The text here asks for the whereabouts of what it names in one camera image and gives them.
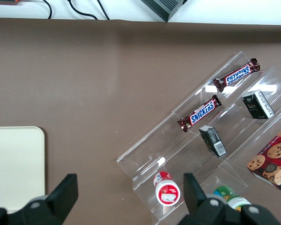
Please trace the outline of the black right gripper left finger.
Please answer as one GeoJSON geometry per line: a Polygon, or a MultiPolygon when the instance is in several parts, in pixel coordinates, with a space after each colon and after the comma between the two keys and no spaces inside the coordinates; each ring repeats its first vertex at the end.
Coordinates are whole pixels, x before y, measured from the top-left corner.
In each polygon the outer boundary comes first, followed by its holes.
{"type": "Polygon", "coordinates": [[[49,195],[30,200],[15,213],[0,208],[0,225],[61,225],[78,196],[77,174],[68,174],[49,195]]]}

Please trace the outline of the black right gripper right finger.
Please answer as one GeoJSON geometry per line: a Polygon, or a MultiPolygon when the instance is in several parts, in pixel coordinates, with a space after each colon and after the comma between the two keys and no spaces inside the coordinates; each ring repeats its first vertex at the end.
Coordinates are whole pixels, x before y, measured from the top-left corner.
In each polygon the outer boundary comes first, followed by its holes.
{"type": "Polygon", "coordinates": [[[245,205],[241,211],[224,201],[207,197],[192,173],[184,173],[184,200],[189,214],[180,225],[278,225],[279,221],[265,207],[245,205]]]}

